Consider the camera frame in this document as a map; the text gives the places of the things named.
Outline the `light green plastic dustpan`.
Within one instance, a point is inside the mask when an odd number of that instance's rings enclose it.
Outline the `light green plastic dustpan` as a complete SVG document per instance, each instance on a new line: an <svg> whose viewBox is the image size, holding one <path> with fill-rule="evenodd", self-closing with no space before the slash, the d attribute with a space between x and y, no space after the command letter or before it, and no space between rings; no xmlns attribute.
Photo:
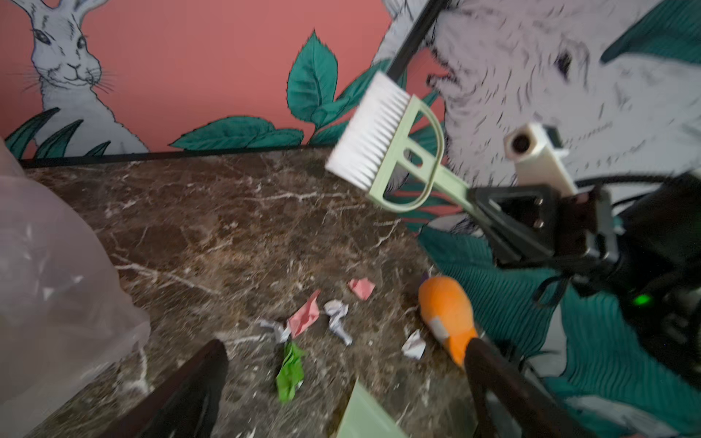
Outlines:
<svg viewBox="0 0 701 438"><path fill-rule="evenodd" d="M352 395L346 406L337 438L407 438L406 433L397 425L372 394L356 381Z"/></svg>

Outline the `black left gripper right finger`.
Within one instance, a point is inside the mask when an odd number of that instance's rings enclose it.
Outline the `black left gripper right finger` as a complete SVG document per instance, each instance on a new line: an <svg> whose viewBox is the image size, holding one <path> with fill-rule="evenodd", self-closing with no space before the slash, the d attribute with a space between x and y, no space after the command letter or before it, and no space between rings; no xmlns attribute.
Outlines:
<svg viewBox="0 0 701 438"><path fill-rule="evenodd" d="M478 416L476 437L593 437L517 367L481 339L467 344L465 370Z"/></svg>

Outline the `clear plastic bin liner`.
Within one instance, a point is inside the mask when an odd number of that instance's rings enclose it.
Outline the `clear plastic bin liner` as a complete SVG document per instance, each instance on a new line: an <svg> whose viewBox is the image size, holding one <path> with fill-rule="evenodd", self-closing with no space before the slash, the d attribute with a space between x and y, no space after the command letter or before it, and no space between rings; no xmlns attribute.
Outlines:
<svg viewBox="0 0 701 438"><path fill-rule="evenodd" d="M3 148L1 434L29 434L150 333L91 227Z"/></svg>

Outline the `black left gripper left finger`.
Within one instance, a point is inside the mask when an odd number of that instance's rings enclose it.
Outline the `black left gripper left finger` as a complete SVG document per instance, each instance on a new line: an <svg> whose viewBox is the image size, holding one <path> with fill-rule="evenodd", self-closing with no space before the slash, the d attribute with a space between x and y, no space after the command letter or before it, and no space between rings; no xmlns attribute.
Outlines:
<svg viewBox="0 0 701 438"><path fill-rule="evenodd" d="M212 339L102 434L104 437L209 437L228 370L226 346Z"/></svg>

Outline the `light green hand brush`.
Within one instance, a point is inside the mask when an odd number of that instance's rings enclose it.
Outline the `light green hand brush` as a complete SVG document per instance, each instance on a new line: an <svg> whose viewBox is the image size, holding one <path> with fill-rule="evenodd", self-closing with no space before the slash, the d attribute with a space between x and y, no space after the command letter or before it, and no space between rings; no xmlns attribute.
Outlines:
<svg viewBox="0 0 701 438"><path fill-rule="evenodd" d="M417 115L429 121L436 137L436 152L430 153L410 138ZM434 189L447 195L479 223L489 219L467 199L469 185L442 165L445 137L431 109L408 94L387 75L374 75L360 105L334 147L326 170L363 190L369 199L395 214L420 208ZM425 189L409 204L384 199L384 191L400 166L425 184Z"/></svg>

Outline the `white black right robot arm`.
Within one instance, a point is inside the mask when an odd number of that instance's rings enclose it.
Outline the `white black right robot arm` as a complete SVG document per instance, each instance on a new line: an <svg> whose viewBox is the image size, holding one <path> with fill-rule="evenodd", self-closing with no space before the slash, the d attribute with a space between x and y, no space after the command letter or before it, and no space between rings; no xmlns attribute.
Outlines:
<svg viewBox="0 0 701 438"><path fill-rule="evenodd" d="M641 346L693 387L700 384L700 179L619 174L576 182L480 187L496 263L549 268L532 299L552 308L569 288L616 297Z"/></svg>

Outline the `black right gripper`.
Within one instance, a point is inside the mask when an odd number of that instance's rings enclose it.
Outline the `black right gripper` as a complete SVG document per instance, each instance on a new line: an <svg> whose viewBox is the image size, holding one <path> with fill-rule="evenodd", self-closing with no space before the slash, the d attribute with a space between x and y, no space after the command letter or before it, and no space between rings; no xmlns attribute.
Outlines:
<svg viewBox="0 0 701 438"><path fill-rule="evenodd" d="M549 259L560 272L611 274L621 261L611 194L600 185L561 204L546 184L475 188L468 200L487 217L483 230L502 268Z"/></svg>

